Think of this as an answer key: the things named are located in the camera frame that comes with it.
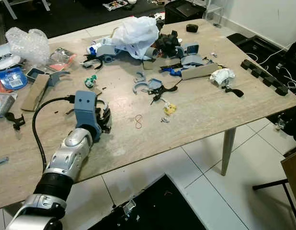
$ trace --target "blue package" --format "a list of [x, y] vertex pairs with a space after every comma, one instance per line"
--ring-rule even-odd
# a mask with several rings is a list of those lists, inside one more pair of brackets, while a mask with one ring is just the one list
[[27, 77], [24, 75], [20, 67], [7, 69], [0, 72], [0, 81], [8, 90], [18, 90], [28, 83]]

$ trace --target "table leg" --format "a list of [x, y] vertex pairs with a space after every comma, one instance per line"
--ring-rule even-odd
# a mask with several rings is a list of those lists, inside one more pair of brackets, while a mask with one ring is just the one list
[[236, 128], [228, 129], [225, 131], [224, 146], [223, 146], [223, 161], [221, 165], [221, 174], [223, 176], [225, 176], [227, 172], [230, 155], [232, 152], [232, 146], [234, 142], [235, 131], [236, 131]]
[[14, 20], [16, 20], [16, 19], [17, 19], [16, 14], [14, 13], [14, 11], [13, 11], [12, 7], [10, 6], [9, 2], [8, 2], [7, 0], [2, 0], [2, 1], [3, 1], [4, 5], [5, 5], [5, 7], [6, 7], [6, 8], [8, 9], [8, 11], [10, 12], [12, 18], [13, 18]]
[[44, 7], [46, 8], [46, 11], [50, 11], [50, 8], [48, 6], [48, 3], [46, 0], [42, 0], [43, 4], [44, 4]]

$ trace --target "black box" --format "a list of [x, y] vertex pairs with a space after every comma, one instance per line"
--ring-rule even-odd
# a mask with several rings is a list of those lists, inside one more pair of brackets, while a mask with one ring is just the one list
[[[188, 5], [190, 8], [193, 8], [193, 10], [195, 8], [197, 12], [190, 16], [185, 16], [183, 13], [177, 10], [177, 8], [181, 7], [182, 5]], [[176, 0], [165, 5], [165, 24], [199, 19], [202, 18], [205, 11], [205, 7], [192, 5], [190, 2], [185, 0]]]

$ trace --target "black mat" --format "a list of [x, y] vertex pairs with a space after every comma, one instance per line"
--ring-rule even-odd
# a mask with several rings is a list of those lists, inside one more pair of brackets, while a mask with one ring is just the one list
[[117, 207], [90, 230], [205, 230], [166, 175], [133, 200], [136, 207], [127, 221], [123, 209]]
[[13, 20], [4, 6], [6, 29], [19, 27], [24, 31], [36, 28], [40, 29], [48, 38], [64, 35], [77, 30], [95, 25], [107, 23], [128, 16], [148, 16], [151, 13], [164, 11], [163, 5], [148, 3], [147, 0], [137, 0], [134, 8], [130, 11], [122, 8], [108, 11], [99, 0], [53, 0], [50, 10], [47, 12], [43, 5], [36, 6], [32, 3], [22, 3], [13, 6], [18, 19]]

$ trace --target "wooden table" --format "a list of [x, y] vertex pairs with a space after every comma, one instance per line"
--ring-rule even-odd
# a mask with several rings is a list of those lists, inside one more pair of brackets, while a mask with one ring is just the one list
[[[186, 32], [187, 23], [199, 25], [199, 33]], [[294, 94], [290, 92], [286, 96], [279, 96], [241, 68], [240, 63], [248, 56], [207, 21], [169, 24], [164, 26], [162, 33], [169, 34], [172, 29], [178, 31], [178, 37], [184, 43], [198, 42], [201, 56], [213, 58], [234, 70], [237, 77], [233, 88], [242, 90], [244, 96], [238, 98], [233, 93], [224, 93], [211, 84], [208, 78], [182, 81], [176, 92], [163, 94], [166, 100], [177, 105], [177, 111], [170, 116], [170, 123], [161, 123], [160, 119], [165, 116], [164, 102], [150, 105], [152, 95], [141, 91], [135, 95], [132, 92], [133, 78], [142, 69], [141, 62], [128, 54], [120, 54], [113, 63], [105, 64], [97, 72], [97, 87], [106, 87], [101, 98], [109, 102], [113, 125], [111, 133], [102, 134], [99, 143], [93, 145], [89, 159], [80, 172], [79, 181], [223, 131], [222, 174], [225, 174], [236, 127], [296, 105]], [[77, 61], [83, 61], [82, 55], [88, 45], [89, 40], [78, 40], [51, 47], [54, 50], [62, 46], [74, 51], [78, 54]], [[218, 57], [211, 56], [211, 52], [217, 53]], [[170, 61], [158, 58], [154, 69], [145, 70], [145, 75], [147, 79], [157, 78], [166, 88], [171, 88], [179, 77], [170, 76], [167, 72], [160, 74], [159, 66], [164, 64], [170, 64]], [[55, 87], [47, 89], [44, 101], [74, 94], [76, 90], [86, 90], [84, 80], [95, 71], [83, 69], [77, 63], [71, 69], [69, 76], [62, 77]], [[14, 131], [11, 122], [0, 119], [0, 158], [10, 158], [7, 164], [0, 166], [0, 207], [26, 199], [34, 191], [42, 174], [42, 161], [31, 128], [33, 113], [20, 110], [28, 91], [28, 86], [18, 90], [18, 99], [11, 108], [16, 117], [21, 113], [25, 117], [26, 124], [21, 130]], [[65, 115], [72, 107], [68, 102], [51, 103], [37, 117], [37, 132], [47, 160], [75, 127], [74, 114]], [[135, 127], [134, 118], [138, 114], [143, 116], [141, 129]]]

